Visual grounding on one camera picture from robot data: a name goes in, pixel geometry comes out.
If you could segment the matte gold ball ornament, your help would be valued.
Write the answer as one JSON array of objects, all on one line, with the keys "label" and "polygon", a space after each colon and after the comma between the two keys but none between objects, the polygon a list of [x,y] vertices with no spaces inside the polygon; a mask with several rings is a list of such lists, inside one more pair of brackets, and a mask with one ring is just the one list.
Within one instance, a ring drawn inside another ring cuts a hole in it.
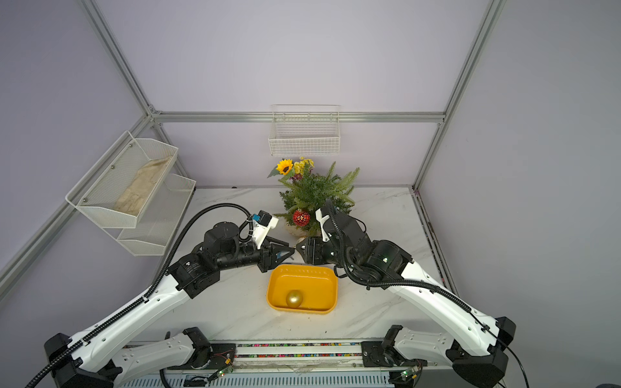
[{"label": "matte gold ball ornament", "polygon": [[301,290],[291,290],[286,295],[286,305],[291,309],[298,309],[303,303],[303,292]]}]

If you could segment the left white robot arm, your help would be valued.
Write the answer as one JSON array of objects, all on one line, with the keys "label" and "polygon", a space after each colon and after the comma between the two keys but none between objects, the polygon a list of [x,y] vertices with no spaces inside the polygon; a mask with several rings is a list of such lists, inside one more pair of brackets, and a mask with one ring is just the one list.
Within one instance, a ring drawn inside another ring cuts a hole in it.
[{"label": "left white robot arm", "polygon": [[275,224],[275,219],[252,221],[247,238],[240,237],[239,226],[232,222],[216,224],[189,254],[161,271],[145,294],[91,328],[48,339],[49,363],[28,386],[51,376],[58,387],[118,387],[169,367],[207,367],[215,357],[213,346],[196,327],[153,344],[125,346],[169,311],[219,282],[222,271],[255,265],[266,273],[289,259],[294,249],[268,235]]}]

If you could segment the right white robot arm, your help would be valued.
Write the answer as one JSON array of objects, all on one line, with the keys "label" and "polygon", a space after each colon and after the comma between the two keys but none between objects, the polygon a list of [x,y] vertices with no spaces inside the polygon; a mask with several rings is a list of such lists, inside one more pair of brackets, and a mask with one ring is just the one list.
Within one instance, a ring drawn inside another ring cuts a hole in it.
[{"label": "right white robot arm", "polygon": [[427,351],[438,362],[447,361],[454,372],[475,387],[495,387],[506,375],[510,344],[516,325],[506,317],[494,318],[475,309],[435,281],[412,256],[389,240],[371,240],[357,221],[327,201],[315,218],[320,235],[299,243],[306,264],[332,264],[343,277],[366,289],[385,289],[412,303],[440,325],[452,341],[413,349]]}]

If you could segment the red glitter ball ornament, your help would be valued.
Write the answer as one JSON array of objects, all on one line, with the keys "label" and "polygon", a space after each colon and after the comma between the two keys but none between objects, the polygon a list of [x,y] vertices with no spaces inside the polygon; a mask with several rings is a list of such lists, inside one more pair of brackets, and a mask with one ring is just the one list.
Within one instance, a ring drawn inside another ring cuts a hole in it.
[{"label": "red glitter ball ornament", "polygon": [[310,223],[310,213],[304,210],[295,210],[292,216],[294,225],[298,227],[305,227]]}]

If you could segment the yellow plastic tray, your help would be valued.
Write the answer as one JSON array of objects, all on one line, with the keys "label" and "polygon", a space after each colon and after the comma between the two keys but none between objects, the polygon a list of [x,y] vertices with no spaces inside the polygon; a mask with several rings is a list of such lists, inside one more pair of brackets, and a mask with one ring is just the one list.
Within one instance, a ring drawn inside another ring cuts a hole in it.
[{"label": "yellow plastic tray", "polygon": [[[271,273],[266,300],[274,310],[326,315],[338,303],[338,287],[338,278],[329,268],[283,264]],[[303,292],[303,303],[291,309],[286,305],[286,295],[295,289]]]}]

